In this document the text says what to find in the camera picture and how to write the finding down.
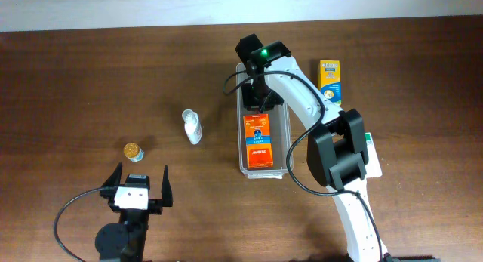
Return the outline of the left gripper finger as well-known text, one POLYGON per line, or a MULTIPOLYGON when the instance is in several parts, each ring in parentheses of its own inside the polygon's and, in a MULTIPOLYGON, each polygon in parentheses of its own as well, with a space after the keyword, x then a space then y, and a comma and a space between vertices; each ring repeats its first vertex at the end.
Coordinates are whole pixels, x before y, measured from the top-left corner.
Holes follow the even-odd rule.
POLYGON ((106 179, 106 181, 103 183, 102 187, 115 187, 120 184, 120 180, 122 177, 122 169, 123 165, 121 162, 117 164, 115 167, 114 172, 106 179))
POLYGON ((163 181, 162 181, 162 206, 163 207, 172 207, 173 206, 173 193, 171 189, 171 184, 169 181, 169 173, 168 173, 168 166, 164 167, 163 171, 163 181))

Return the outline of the orange medicine box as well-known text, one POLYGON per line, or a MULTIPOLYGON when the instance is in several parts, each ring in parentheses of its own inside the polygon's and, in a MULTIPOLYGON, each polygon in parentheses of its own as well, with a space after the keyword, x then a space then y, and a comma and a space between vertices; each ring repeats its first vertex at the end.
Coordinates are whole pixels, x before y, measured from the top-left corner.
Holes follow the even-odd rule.
POLYGON ((274 160, 269 115, 245 115, 243 120, 248 168, 272 168, 274 160))

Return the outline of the yellow medicine box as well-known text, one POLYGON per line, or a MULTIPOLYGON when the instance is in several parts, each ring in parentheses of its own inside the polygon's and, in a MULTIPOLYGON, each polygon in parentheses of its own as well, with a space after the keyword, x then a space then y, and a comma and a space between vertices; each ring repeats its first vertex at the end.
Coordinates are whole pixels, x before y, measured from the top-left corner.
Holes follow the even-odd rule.
POLYGON ((318 89, 332 103, 342 103, 342 85, 339 60, 320 60, 318 64, 318 89))

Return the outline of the white green medicine box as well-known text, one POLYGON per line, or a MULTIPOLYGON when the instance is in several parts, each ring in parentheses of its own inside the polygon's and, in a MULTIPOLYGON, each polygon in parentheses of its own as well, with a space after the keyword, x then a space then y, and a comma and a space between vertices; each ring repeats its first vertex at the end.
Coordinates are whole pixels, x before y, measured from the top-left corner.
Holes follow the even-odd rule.
POLYGON ((377 155, 376 147, 374 145, 374 139, 370 132, 365 133, 365 140, 368 149, 368 163, 366 164, 366 177, 381 177, 382 168, 380 166, 380 161, 377 155))

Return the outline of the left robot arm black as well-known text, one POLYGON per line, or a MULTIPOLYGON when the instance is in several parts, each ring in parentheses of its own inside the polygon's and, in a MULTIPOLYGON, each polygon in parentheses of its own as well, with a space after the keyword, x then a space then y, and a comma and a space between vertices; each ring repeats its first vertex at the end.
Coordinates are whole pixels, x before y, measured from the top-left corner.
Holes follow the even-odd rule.
POLYGON ((119 163, 101 186, 100 196, 119 214, 118 222, 108 223, 96 235, 95 248, 101 261, 141 261, 149 217, 161 215, 164 208, 173 205, 168 168, 163 170, 160 199, 149 197, 150 178, 147 175, 130 174, 122 183, 122 168, 119 163))

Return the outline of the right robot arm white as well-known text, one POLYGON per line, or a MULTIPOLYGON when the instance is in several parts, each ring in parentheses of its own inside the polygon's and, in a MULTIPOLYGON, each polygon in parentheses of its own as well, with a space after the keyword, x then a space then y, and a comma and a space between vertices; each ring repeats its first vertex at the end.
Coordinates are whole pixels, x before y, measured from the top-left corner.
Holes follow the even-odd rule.
POLYGON ((382 170, 360 113, 327 99, 280 41, 264 45, 251 34, 235 51, 241 171, 249 178, 294 177, 293 151, 307 140, 306 164, 325 191, 301 189, 334 199, 348 260, 391 261, 368 198, 368 179, 382 170))

